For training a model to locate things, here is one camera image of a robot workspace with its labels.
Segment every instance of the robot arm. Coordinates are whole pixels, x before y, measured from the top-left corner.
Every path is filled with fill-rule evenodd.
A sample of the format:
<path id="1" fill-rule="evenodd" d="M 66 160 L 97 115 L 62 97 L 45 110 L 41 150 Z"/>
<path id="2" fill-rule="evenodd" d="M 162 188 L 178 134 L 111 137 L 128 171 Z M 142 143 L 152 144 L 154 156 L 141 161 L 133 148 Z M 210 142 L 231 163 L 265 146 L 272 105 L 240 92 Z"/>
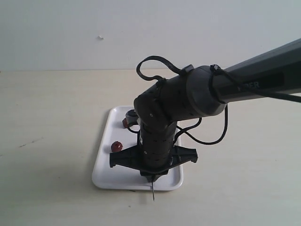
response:
<path id="1" fill-rule="evenodd" d="M 162 59 L 154 56 L 149 59 Z M 134 100 L 140 119 L 137 145 L 110 154 L 110 166 L 140 170 L 149 182 L 188 161 L 196 162 L 196 149 L 174 145 L 178 121 L 220 114 L 227 103 L 260 97 L 286 99 L 286 94 L 301 92 L 301 39 L 232 66 L 224 71 L 214 66 L 182 70 L 166 65 L 179 75 L 171 79 L 143 79 L 158 82 Z M 301 102 L 301 97 L 290 96 Z"/>

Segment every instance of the plastic tray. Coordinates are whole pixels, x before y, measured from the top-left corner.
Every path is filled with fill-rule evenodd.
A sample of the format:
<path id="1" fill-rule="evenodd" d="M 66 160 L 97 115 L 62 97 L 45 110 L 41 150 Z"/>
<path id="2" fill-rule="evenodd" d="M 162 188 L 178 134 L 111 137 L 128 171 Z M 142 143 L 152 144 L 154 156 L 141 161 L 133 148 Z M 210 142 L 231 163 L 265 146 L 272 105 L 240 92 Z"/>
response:
<path id="1" fill-rule="evenodd" d="M 118 106 L 110 111 L 92 172 L 92 181 L 99 188 L 151 190 L 151 183 L 148 183 L 145 177 L 140 176 L 138 170 L 119 165 L 110 168 L 109 164 L 111 144 L 114 141 L 120 141 L 123 149 L 136 145 L 137 135 L 123 128 L 122 125 L 127 111 L 131 109 L 133 109 L 132 106 Z M 139 126 L 133 126 L 132 129 L 139 130 Z M 167 175 L 161 176 L 154 182 L 154 190 L 171 191 L 179 188 L 182 183 L 183 168 L 180 165 L 170 169 Z"/>

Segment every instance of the white wall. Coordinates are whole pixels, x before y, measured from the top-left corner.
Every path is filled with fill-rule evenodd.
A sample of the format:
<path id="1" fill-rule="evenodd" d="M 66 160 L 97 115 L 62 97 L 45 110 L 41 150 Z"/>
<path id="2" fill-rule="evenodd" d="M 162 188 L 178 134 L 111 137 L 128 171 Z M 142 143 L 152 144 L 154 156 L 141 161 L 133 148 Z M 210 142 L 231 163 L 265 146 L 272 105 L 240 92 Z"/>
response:
<path id="1" fill-rule="evenodd" d="M 1 0 L 0 71 L 135 68 L 149 55 L 227 67 L 300 38 L 300 9 L 300 0 Z"/>

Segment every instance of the black cable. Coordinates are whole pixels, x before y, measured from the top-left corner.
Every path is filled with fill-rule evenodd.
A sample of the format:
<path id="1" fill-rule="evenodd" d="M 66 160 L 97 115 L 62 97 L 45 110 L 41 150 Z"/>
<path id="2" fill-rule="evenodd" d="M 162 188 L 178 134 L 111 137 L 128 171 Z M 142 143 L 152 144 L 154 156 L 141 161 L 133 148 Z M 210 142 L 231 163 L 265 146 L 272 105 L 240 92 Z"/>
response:
<path id="1" fill-rule="evenodd" d="M 223 70 L 221 68 L 217 68 L 217 69 L 214 68 L 213 70 L 214 70 L 215 75 L 220 75 L 220 74 L 224 75 L 227 79 L 229 79 L 231 82 L 233 82 L 233 84 L 235 84 L 236 86 L 240 87 L 242 90 L 249 91 L 251 93 L 257 94 L 262 97 L 270 97 L 270 98 L 279 99 L 279 100 L 288 100 L 288 101 L 301 103 L 301 97 L 299 97 L 299 96 L 254 89 L 254 88 L 248 87 L 245 84 L 237 81 L 228 72 L 226 72 L 225 70 Z"/>
<path id="2" fill-rule="evenodd" d="M 129 126 L 127 127 L 128 131 L 132 132 L 132 133 L 135 133 L 135 134 L 138 134 L 139 131 L 135 131 L 135 130 L 132 130 Z"/>
<path id="3" fill-rule="evenodd" d="M 176 143 L 176 141 L 180 135 L 182 135 L 183 133 L 187 132 L 190 129 L 194 129 L 194 128 L 198 127 L 201 124 L 201 122 L 202 122 L 202 118 L 199 118 L 198 122 L 196 124 L 194 124 L 193 126 L 189 126 L 189 127 L 183 128 L 183 129 L 181 128 L 180 131 L 177 132 L 174 136 L 174 144 Z"/>
<path id="4" fill-rule="evenodd" d="M 228 121 L 229 121 L 229 113 L 228 113 L 228 105 L 226 105 L 225 107 L 225 125 L 224 125 L 224 130 L 222 132 L 222 135 L 221 137 L 216 140 L 216 141 L 213 141 L 213 142 L 204 142 L 204 141 L 200 141 L 198 139 L 196 139 L 194 136 L 192 136 L 189 132 L 185 131 L 184 133 L 186 135 L 188 135 L 191 139 L 193 139 L 195 142 L 199 143 L 199 144 L 202 144 L 202 145 L 215 145 L 219 142 L 221 142 L 223 140 L 223 138 L 225 137 L 226 135 L 226 132 L 227 132 L 227 129 L 228 129 Z M 181 131 L 183 131 L 184 129 L 182 129 L 181 127 L 177 126 L 177 128 Z"/>
<path id="5" fill-rule="evenodd" d="M 146 81 L 151 81 L 151 80 L 163 80 L 164 78 L 162 78 L 160 75 L 155 75 L 155 76 L 152 76 L 152 77 L 148 77 L 148 76 L 145 76 L 144 74 L 142 74 L 140 68 L 141 68 L 141 65 L 145 62 L 145 61 L 149 61 L 149 60 L 157 60 L 157 61 L 160 61 L 161 63 L 165 64 L 172 72 L 176 73 L 176 74 L 179 74 L 180 73 L 180 69 L 177 68 L 176 66 L 174 66 L 170 61 L 166 60 L 165 58 L 161 57 L 161 56 L 149 56 L 147 58 L 145 58 L 143 61 L 141 61 L 138 65 L 137 65 L 137 68 L 136 68 L 136 71 L 137 71 L 137 74 L 144 80 Z"/>

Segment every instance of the table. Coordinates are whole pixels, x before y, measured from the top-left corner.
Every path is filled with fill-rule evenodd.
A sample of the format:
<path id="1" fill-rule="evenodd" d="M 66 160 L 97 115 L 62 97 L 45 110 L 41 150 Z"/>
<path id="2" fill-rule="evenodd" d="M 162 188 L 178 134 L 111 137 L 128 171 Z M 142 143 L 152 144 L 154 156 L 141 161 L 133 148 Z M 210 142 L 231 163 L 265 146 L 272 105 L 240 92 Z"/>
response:
<path id="1" fill-rule="evenodd" d="M 155 202 L 150 192 L 96 188 L 109 110 L 132 105 L 151 84 L 134 70 L 1 72 L 0 225 L 301 225 L 301 105 L 281 100 L 230 103 L 217 145 L 183 135 L 199 160 Z M 223 120 L 204 118 L 192 134 L 213 141 Z"/>

